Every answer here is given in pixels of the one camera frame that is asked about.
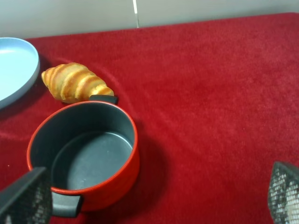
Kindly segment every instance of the red pot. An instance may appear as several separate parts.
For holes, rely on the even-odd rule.
[[[27,150],[30,170],[51,172],[53,215],[105,208],[123,197],[139,172],[137,130],[117,98],[92,96],[50,115]]]

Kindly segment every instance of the table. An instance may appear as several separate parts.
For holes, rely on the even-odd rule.
[[[78,62],[135,120],[141,170],[101,211],[53,224],[271,224],[274,161],[299,165],[299,14],[30,39],[42,70]],[[0,111],[0,189],[27,172],[37,126],[64,105],[39,78]]]

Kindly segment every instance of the pot handle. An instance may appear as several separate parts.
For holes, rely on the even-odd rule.
[[[108,102],[111,104],[118,103],[118,97],[109,96],[109,95],[91,95],[89,100],[104,101],[104,102]]]
[[[83,197],[61,195],[52,192],[53,211],[54,216],[60,217],[76,217],[81,210]]]

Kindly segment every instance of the light blue plate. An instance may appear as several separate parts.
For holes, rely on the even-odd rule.
[[[37,50],[25,40],[0,38],[0,109],[23,96],[40,69]]]

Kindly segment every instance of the croissant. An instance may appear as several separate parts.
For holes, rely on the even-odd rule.
[[[79,63],[49,68],[42,80],[55,99],[69,104],[86,101],[91,95],[114,95],[104,80]]]

